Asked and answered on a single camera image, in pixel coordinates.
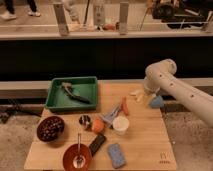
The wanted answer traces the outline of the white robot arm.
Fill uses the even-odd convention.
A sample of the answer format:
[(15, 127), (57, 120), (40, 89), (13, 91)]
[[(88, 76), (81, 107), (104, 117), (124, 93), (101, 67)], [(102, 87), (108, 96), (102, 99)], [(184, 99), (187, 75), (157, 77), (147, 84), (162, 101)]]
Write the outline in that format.
[(213, 128), (213, 96), (177, 79), (176, 71), (172, 59), (150, 64), (145, 69), (145, 91), (154, 94), (163, 89)]

